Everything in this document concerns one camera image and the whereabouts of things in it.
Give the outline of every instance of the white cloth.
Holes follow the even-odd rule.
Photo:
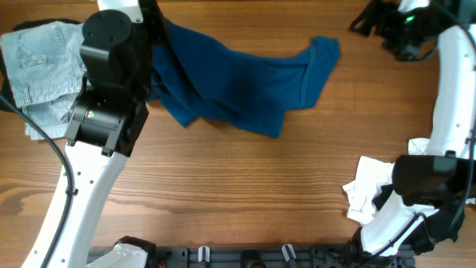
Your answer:
[[[414,138],[408,142],[408,154],[425,155],[427,138]],[[383,185],[392,183],[393,163],[384,163],[376,159],[361,156],[358,161],[356,180],[342,186],[349,199],[347,217],[359,222],[362,226],[373,220],[377,213],[372,203],[374,197],[382,192]],[[466,203],[476,203],[476,199],[470,199]]]

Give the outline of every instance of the folded blue fabric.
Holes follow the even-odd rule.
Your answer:
[[[299,55],[278,59],[232,51],[169,20],[167,28],[170,47],[152,47],[161,83],[151,99],[184,127],[201,116],[278,137],[287,110],[315,105],[340,56],[337,39],[322,36]]]

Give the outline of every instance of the wood grain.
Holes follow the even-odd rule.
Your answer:
[[[289,57],[318,34],[337,37],[342,57],[313,109],[288,112],[279,139],[212,121],[182,128],[159,104],[109,195],[94,248],[132,235],[162,246],[343,243],[358,227],[345,217],[341,186],[361,155],[393,161],[407,141],[428,137],[438,59],[398,63],[378,37],[347,32],[367,0],[161,3],[175,23],[228,47]],[[0,5],[0,33],[25,20],[84,21],[95,4]],[[0,267],[19,267],[42,225],[60,171],[44,142],[0,113]],[[58,141],[64,147],[64,141]],[[441,243],[418,267],[472,267],[476,216],[456,244]]]

